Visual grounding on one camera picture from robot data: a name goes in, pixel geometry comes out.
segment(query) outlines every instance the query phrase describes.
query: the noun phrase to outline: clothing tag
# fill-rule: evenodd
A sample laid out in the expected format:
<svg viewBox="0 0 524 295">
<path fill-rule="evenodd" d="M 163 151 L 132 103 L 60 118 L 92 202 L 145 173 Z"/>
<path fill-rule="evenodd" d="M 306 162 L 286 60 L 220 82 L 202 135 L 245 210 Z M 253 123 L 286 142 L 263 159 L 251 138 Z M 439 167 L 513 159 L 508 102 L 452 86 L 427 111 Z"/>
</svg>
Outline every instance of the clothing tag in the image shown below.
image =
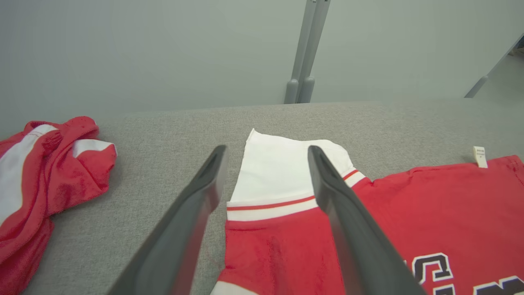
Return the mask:
<svg viewBox="0 0 524 295">
<path fill-rule="evenodd" d="M 475 160 L 479 168 L 488 168 L 488 162 L 486 162 L 486 151 L 482 146 L 474 146 L 473 153 L 475 154 Z"/>
</svg>

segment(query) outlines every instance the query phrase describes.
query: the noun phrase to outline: gray table surface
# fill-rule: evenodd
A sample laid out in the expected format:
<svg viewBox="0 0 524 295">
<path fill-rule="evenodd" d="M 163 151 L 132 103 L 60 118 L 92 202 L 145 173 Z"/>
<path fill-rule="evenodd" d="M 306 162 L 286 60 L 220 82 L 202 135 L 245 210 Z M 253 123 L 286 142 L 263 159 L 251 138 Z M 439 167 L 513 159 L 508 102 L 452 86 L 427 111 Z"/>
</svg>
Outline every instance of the gray table surface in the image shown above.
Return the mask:
<svg viewBox="0 0 524 295">
<path fill-rule="evenodd" d="M 329 139 L 371 179 L 416 166 L 524 156 L 524 99 L 411 100 L 134 113 L 99 120 L 118 159 L 109 191 L 53 217 L 55 229 L 24 294 L 104 294 L 173 199 L 219 144 L 230 149 L 224 195 L 205 232 L 192 294 L 207 295 L 224 266 L 225 202 L 252 128 Z"/>
</svg>

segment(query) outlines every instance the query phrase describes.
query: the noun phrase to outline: clothing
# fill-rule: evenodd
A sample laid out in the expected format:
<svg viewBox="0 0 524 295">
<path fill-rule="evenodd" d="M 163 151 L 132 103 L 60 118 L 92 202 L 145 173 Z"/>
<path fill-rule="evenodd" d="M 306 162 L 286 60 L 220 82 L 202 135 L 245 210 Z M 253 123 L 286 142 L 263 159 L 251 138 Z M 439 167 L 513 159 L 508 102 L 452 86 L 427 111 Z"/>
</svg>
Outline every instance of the clothing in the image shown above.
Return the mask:
<svg viewBox="0 0 524 295">
<path fill-rule="evenodd" d="M 246 151 L 259 154 L 245 154 L 227 204 L 225 269 L 212 294 L 344 294 L 329 220 L 312 197 L 309 144 L 251 133 Z M 524 292 L 524 164 L 517 156 L 490 160 L 487 169 L 419 167 L 372 182 L 340 146 L 323 144 L 428 294 Z M 290 154 L 300 163 L 281 163 Z M 281 164 L 271 171 L 273 157 Z M 263 175 L 250 168 L 260 165 L 267 165 Z M 272 176 L 282 169 L 285 178 Z M 273 186 L 284 193 L 271 197 Z"/>
<path fill-rule="evenodd" d="M 116 150 L 98 132 L 88 117 L 33 121 L 0 142 L 0 295 L 29 284 L 53 230 L 51 215 L 107 191 Z"/>
</svg>

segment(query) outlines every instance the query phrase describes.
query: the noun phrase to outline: red stripe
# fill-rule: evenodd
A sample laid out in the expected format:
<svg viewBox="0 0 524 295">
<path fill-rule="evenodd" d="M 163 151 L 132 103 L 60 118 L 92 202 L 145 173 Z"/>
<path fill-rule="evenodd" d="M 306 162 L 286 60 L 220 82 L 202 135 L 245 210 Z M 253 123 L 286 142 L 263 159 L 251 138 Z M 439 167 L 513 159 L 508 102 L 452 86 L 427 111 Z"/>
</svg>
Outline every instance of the red stripe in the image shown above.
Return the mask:
<svg viewBox="0 0 524 295">
<path fill-rule="evenodd" d="M 349 174 L 347 174 L 346 176 L 344 176 L 343 179 L 346 180 L 346 179 L 348 179 L 351 175 L 353 175 L 353 174 L 355 174 L 355 173 L 357 173 L 357 172 L 358 172 L 358 170 L 353 170 L 353 171 L 349 172 Z"/>
<path fill-rule="evenodd" d="M 256 206 L 228 207 L 227 210 L 228 210 L 228 211 L 237 211 L 237 210 L 269 209 L 269 208 L 276 208 L 276 207 L 282 207 L 282 206 L 292 205 L 292 204 L 296 204 L 296 203 L 302 203 L 302 202 L 305 202 L 305 201 L 312 200 L 312 199 L 314 199 L 314 198 L 315 198 L 315 196 L 311 196 L 311 197 L 307 197 L 307 198 L 303 198 L 303 199 L 298 199 L 298 200 L 289 201 L 289 202 L 276 203 L 276 204 L 256 205 Z"/>
</svg>

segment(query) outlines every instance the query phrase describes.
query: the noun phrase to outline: gray fabric surface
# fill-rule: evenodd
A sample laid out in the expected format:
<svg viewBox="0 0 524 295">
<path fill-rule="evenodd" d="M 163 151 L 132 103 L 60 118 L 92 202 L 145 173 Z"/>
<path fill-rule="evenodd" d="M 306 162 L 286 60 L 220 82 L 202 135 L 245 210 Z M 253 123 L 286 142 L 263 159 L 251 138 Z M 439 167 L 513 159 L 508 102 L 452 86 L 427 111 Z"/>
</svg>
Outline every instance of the gray fabric surface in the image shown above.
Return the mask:
<svg viewBox="0 0 524 295">
<path fill-rule="evenodd" d="M 219 144 L 230 149 L 224 195 L 211 215 L 193 282 L 207 295 L 224 266 L 225 202 L 251 130 L 345 147 L 371 179 L 415 166 L 524 156 L 524 101 L 353 102 L 135 113 L 99 121 L 118 160 L 110 189 L 53 218 L 55 229 L 24 294 L 104 294 L 156 222 Z"/>
</svg>

